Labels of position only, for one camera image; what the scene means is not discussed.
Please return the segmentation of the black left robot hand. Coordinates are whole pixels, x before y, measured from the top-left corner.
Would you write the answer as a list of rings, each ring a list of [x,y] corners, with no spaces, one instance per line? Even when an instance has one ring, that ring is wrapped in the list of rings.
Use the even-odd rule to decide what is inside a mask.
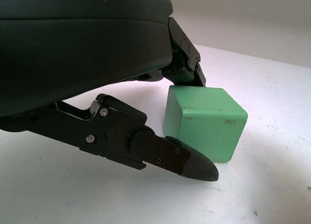
[[[217,181],[214,163],[146,126],[106,94],[81,110],[66,99],[124,81],[204,87],[200,54],[171,0],[0,0],[0,128],[29,131],[142,170]]]

